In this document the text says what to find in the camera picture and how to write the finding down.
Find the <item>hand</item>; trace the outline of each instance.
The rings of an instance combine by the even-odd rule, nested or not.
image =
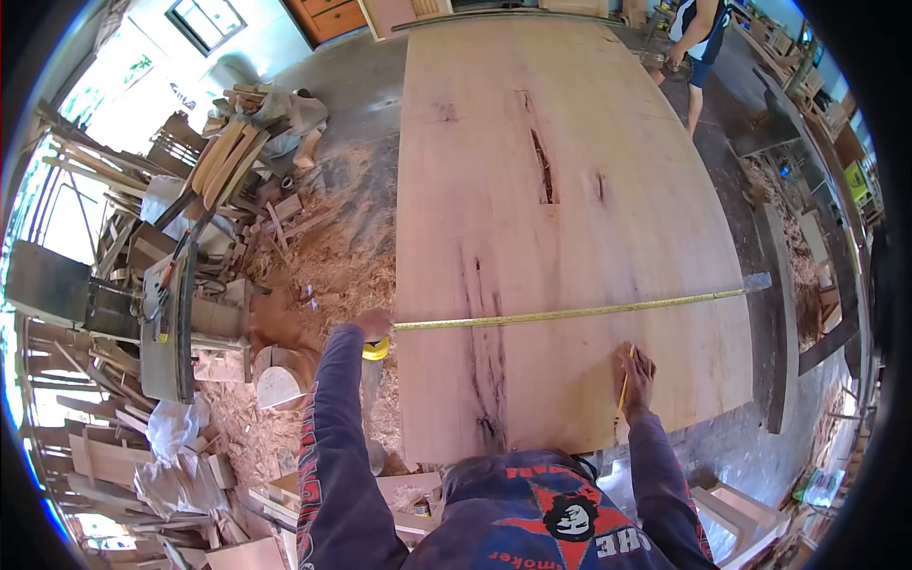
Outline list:
[[[665,55],[665,65],[677,69],[681,62],[684,61],[684,55],[687,50],[680,43],[674,44],[668,49]]]
[[[361,329],[365,342],[377,342],[393,332],[395,319],[389,311],[377,308],[364,311],[348,322]]]
[[[630,356],[630,343],[625,342],[617,350],[621,361],[622,374],[615,374],[615,398],[620,400],[624,387],[624,374],[627,374],[627,393],[624,395],[624,406],[621,411],[631,428],[644,413],[649,412],[652,403],[652,385],[656,378],[656,364],[639,348]]]

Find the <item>yellow pencil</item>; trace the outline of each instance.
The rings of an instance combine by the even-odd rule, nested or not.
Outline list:
[[[636,347],[630,345],[630,357],[633,357]],[[627,373],[624,373],[624,384],[621,385],[621,397],[617,401],[617,413],[615,414],[615,445],[617,445],[617,424],[621,421],[621,411],[624,408],[624,397],[627,395]]]

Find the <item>leg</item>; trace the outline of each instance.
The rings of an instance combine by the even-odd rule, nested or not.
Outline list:
[[[700,118],[700,112],[703,110],[703,89],[690,83],[687,87],[687,132],[693,139],[693,131],[697,129],[697,119]]]
[[[710,73],[710,64],[703,63],[701,60],[688,56],[693,71],[690,73],[688,81],[688,102],[687,102],[687,132],[693,139],[693,132],[697,130],[697,120],[700,118],[700,112],[703,110],[703,83],[706,76]]]

